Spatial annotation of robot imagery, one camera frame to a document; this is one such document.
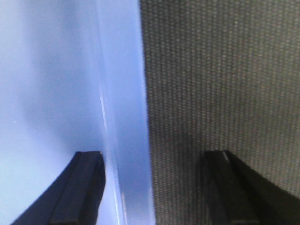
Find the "fabric surface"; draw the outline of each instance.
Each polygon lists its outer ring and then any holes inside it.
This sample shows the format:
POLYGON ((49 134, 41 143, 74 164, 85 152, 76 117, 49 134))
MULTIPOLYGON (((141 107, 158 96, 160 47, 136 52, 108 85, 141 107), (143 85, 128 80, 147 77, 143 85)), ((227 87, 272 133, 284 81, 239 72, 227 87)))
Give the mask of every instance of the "fabric surface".
POLYGON ((300 197, 300 1, 140 4, 157 224, 211 224, 205 150, 300 197))

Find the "blue panel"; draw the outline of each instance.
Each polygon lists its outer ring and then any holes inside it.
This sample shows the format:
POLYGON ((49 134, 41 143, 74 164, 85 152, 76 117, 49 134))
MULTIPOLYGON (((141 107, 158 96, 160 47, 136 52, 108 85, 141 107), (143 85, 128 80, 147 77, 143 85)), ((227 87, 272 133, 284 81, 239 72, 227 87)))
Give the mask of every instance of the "blue panel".
POLYGON ((0 0, 0 33, 0 224, 78 150, 104 152, 103 224, 154 224, 138 1, 0 0))

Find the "blue surface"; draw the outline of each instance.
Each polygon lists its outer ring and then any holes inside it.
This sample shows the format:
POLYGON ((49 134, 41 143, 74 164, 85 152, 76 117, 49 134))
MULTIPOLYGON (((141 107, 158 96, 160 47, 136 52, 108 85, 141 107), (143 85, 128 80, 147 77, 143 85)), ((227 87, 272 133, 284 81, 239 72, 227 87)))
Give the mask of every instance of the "blue surface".
POLYGON ((137 0, 0 0, 0 224, 102 150, 99 224, 154 224, 137 0))

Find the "dark gray carpet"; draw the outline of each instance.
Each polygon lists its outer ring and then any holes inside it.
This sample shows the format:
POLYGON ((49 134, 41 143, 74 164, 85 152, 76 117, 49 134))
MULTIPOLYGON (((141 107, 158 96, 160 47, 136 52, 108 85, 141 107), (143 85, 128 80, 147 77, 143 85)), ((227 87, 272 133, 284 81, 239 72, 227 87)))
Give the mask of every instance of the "dark gray carpet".
POLYGON ((300 1, 140 3, 157 224, 210 224, 205 150, 300 196, 300 1))

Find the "black plastic piece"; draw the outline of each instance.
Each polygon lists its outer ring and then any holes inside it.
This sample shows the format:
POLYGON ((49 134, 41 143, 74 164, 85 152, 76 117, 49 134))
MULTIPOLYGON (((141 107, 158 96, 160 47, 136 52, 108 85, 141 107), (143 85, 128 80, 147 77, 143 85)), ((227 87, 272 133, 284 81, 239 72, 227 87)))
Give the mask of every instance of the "black plastic piece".
POLYGON ((12 225, 95 225, 104 187, 101 153, 77 152, 52 185, 12 225))
POLYGON ((226 224, 300 225, 298 198, 265 179, 229 151, 208 151, 205 158, 225 210, 226 224), (250 211, 255 213, 257 221, 249 219, 250 211))
POLYGON ((242 189, 226 153, 220 151, 207 152, 206 160, 219 191, 228 224, 259 224, 255 211, 242 189))

